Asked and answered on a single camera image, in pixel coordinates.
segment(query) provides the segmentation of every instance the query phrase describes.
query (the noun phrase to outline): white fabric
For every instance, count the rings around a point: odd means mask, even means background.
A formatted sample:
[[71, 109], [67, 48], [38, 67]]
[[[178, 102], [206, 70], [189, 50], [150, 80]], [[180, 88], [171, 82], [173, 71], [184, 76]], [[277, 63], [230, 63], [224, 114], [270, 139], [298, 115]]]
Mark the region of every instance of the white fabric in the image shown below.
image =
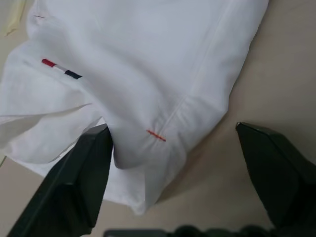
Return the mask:
[[[144, 213], [227, 111], [267, 4], [36, 1], [30, 40], [5, 65], [1, 151], [44, 175], [103, 117], [115, 147], [104, 198]], [[72, 79], [44, 58], [83, 77]]]

